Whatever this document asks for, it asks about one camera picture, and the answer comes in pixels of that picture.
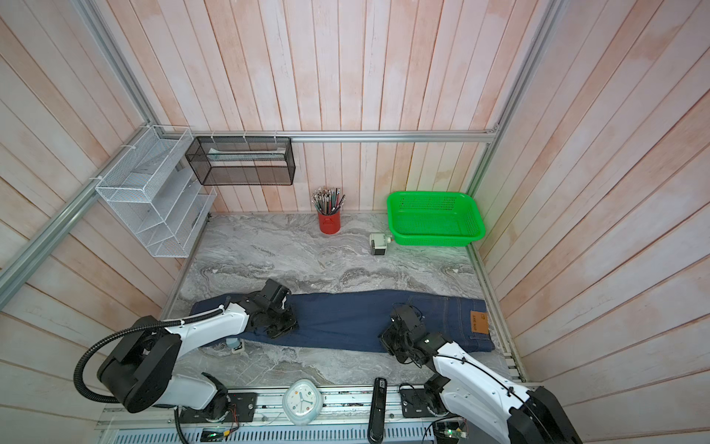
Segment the dark blue denim trousers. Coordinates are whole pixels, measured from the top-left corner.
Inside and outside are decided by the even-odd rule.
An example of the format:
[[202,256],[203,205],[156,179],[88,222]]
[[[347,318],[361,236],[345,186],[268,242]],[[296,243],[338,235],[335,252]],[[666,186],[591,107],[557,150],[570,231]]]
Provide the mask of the dark blue denim trousers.
[[410,290],[290,295],[286,307],[294,311],[298,322],[294,331],[275,340],[261,331],[245,332],[209,345],[234,346],[239,340],[250,340],[282,347],[384,353],[378,336],[390,324],[390,313],[401,305],[413,306],[428,330],[455,340],[468,353],[495,350],[490,333],[473,325],[486,323],[485,301]]

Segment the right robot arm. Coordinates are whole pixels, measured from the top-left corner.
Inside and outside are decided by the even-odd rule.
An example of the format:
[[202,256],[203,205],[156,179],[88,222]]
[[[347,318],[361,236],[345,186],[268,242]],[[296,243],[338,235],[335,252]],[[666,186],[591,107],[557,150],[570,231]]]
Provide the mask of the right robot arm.
[[435,412],[446,410],[499,443],[582,441],[547,388],[527,388],[499,375],[454,340],[428,331],[410,305],[395,308],[390,319],[380,341],[401,364],[426,366],[434,372],[425,383],[425,393]]

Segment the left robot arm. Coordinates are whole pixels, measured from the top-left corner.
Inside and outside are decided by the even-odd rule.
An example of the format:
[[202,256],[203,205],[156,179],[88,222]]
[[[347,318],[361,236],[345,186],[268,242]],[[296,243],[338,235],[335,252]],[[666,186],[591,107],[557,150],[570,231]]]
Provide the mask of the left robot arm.
[[218,340],[261,331],[277,339],[298,321],[288,307],[290,290],[268,279],[257,292],[228,293],[213,308],[191,316],[159,321],[138,319],[99,340],[79,359],[73,384],[89,401],[120,404],[132,414],[150,407],[187,408],[210,422],[229,414],[229,390],[215,377],[179,375],[175,366],[185,354]]

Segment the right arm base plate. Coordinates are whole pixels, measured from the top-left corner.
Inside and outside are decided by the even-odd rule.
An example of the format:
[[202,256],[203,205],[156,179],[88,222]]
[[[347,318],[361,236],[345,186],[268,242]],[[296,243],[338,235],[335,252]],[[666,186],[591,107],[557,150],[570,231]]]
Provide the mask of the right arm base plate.
[[402,384],[399,386],[399,399],[401,412],[405,418],[439,417],[446,413],[425,388]]

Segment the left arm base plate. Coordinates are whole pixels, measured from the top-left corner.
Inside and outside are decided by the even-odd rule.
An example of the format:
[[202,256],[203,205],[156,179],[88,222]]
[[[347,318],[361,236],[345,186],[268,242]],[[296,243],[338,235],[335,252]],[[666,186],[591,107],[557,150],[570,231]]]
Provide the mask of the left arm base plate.
[[181,410],[179,420],[184,424],[198,423],[249,423],[257,406],[256,392],[231,392],[217,394],[203,410],[184,408]]

